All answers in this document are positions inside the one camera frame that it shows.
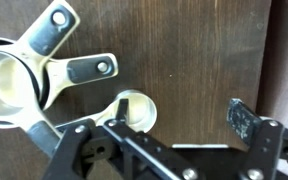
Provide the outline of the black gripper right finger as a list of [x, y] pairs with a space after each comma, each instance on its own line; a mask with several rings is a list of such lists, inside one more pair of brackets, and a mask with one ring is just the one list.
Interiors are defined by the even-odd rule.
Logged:
[[255, 134], [262, 119], [253, 112], [241, 99], [232, 98], [229, 101], [226, 121], [237, 136], [250, 146], [255, 140]]

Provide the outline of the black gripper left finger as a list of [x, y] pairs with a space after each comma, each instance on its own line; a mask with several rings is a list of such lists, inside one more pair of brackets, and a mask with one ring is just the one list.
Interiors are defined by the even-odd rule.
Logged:
[[116, 112], [116, 119], [121, 122], [126, 122], [128, 120], [128, 99], [120, 99], [118, 102], [118, 108]]

